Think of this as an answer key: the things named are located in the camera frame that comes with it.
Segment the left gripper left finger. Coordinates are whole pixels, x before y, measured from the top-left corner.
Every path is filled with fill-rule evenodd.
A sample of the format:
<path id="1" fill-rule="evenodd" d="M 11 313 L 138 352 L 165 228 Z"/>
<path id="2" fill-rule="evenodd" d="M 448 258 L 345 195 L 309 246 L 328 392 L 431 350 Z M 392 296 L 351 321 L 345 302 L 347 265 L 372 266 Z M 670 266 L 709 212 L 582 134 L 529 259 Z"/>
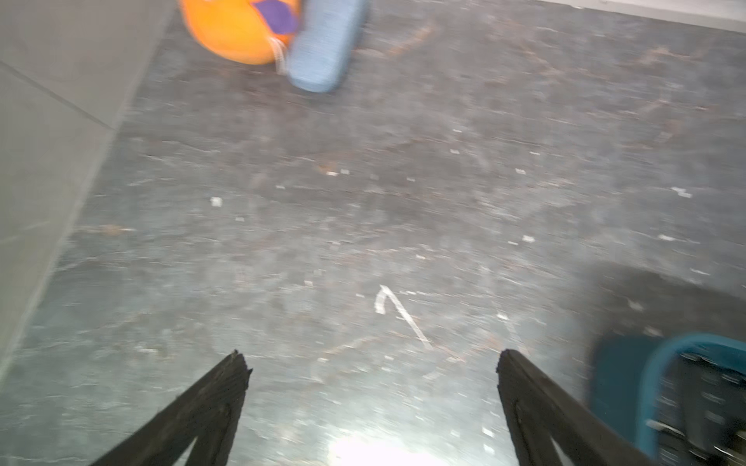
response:
<path id="1" fill-rule="evenodd" d="M 234 351 L 96 465 L 225 465 L 252 370 Z"/>

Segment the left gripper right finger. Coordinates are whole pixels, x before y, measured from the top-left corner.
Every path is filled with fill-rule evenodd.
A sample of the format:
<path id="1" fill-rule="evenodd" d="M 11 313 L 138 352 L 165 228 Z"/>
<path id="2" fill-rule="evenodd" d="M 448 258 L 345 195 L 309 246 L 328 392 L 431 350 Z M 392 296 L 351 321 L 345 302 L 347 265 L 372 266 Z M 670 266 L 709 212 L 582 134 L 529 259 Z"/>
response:
<path id="1" fill-rule="evenodd" d="M 500 402 L 518 462 L 561 465 L 652 465 L 516 349 L 497 363 Z"/>

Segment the teal storage tray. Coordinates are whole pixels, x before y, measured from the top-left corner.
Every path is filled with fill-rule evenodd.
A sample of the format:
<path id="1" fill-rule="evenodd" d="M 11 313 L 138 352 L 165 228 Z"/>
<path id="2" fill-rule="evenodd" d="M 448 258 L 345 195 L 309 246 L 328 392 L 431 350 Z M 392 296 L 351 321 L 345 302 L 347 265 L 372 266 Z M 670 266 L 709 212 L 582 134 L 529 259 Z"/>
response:
<path id="1" fill-rule="evenodd" d="M 658 465 L 745 462 L 745 344 L 623 336 L 594 356 L 591 411 Z"/>

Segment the orange plush toy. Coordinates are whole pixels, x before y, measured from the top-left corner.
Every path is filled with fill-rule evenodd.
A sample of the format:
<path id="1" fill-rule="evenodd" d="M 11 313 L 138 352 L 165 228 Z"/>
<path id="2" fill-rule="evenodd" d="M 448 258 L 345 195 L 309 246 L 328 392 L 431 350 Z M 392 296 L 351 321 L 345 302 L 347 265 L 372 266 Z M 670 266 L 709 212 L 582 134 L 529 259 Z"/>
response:
<path id="1" fill-rule="evenodd" d="M 179 8 L 198 44 L 249 65 L 283 67 L 300 28 L 301 3 L 295 0 L 180 0 Z"/>

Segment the blue glasses case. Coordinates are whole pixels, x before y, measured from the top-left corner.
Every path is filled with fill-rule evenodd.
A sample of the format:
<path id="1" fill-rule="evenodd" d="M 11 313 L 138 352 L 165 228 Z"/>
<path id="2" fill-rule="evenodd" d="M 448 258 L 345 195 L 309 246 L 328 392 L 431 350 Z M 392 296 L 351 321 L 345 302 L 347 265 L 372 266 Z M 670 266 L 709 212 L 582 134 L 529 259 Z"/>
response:
<path id="1" fill-rule="evenodd" d="M 291 44 L 288 77 L 294 87 L 330 92 L 341 83 L 365 22 L 366 0 L 311 0 L 303 4 L 299 33 Z"/>

